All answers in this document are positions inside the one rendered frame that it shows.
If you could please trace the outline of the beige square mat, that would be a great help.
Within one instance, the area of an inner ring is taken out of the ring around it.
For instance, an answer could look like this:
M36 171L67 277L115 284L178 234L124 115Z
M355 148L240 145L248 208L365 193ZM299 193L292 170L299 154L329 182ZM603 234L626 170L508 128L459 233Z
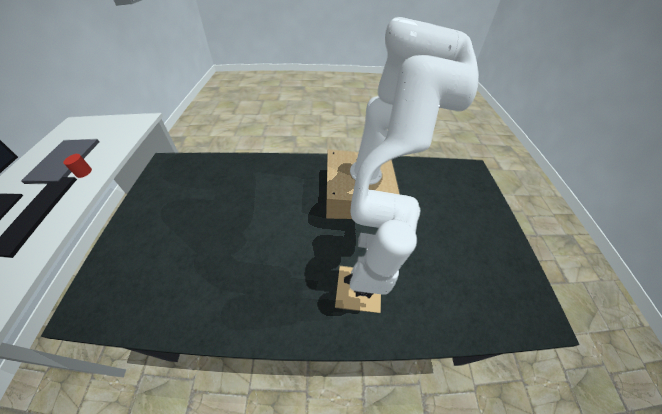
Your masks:
M350 285L344 283L344 277L350 275L352 269L344 266L339 268L335 308L381 313L381 294L373 294L370 299L365 296L356 297Z

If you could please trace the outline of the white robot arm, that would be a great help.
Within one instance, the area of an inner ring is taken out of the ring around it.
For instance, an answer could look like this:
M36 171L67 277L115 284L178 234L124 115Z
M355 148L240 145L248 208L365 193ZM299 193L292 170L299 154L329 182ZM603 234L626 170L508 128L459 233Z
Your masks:
M387 161L427 150L439 107L464 111L478 88L473 46L461 31L396 17L387 26L385 44L380 99L367 104L357 160L350 168L355 179L351 217L379 228L376 235L360 233L358 247L366 253L358 262L378 281L391 279L415 249L420 207L413 197L369 190L369 185L380 181Z

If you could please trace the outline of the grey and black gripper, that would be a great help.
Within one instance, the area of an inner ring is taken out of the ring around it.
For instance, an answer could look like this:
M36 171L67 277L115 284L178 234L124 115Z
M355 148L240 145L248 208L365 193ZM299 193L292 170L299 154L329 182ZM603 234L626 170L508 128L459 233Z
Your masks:
M387 280L388 282L378 281L371 278L363 268L363 264L358 263L358 261L354 265L352 271L350 275L344 277L344 283L350 284L350 289L356 293L356 297L358 297L361 292L369 293L367 298L370 298L373 294L388 294L394 287L399 274L398 270L391 280Z

